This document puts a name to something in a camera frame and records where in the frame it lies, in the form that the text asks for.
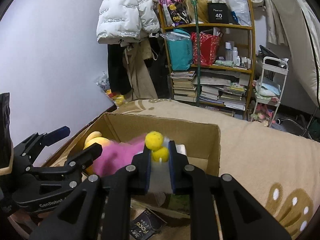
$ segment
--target red bag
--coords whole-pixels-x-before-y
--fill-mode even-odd
[[[197,34],[191,33],[193,42],[193,62],[198,64],[198,45]],[[200,33],[200,62],[203,66],[211,66],[215,62],[217,50],[220,44],[221,36]]]

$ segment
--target teal bag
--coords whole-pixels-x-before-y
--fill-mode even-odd
[[[174,32],[179,32],[183,34],[189,33],[184,32],[179,29],[174,29]],[[190,65],[193,63],[192,55],[192,41],[183,40],[183,41],[167,41],[168,50],[171,59],[171,68],[173,71],[186,71],[190,68]]]

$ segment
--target wall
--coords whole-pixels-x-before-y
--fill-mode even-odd
[[[274,45],[267,42],[266,12],[262,7],[256,8],[254,10],[254,18],[256,28],[256,52],[260,50],[259,45],[262,45],[273,51],[280,58],[289,59],[289,73],[281,100],[282,105],[312,114],[316,109],[316,105],[313,103],[307,92],[296,79],[291,65],[292,63],[289,47],[283,45]],[[283,78],[283,75],[276,74],[274,80],[279,84],[283,84]]]
[[[102,1],[14,0],[0,21],[0,93],[11,94],[14,145],[64,125],[72,136],[112,106],[94,83],[107,71],[107,46],[96,38]]]

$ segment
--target white puffer jacket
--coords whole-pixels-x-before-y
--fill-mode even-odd
[[[103,0],[97,27],[98,43],[139,42],[159,28],[152,0]]]

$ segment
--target green pole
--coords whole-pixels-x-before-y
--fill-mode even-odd
[[[201,95],[201,86],[200,86],[201,62],[200,62],[200,32],[199,32],[197,2],[198,2],[198,0],[191,0],[191,3],[193,5],[193,9],[195,11],[195,18],[196,18],[196,32],[197,32],[197,46],[198,46],[198,50],[197,50],[197,52],[198,52],[198,71],[197,71],[198,86],[197,86],[196,104],[199,107],[200,106],[200,95]]]

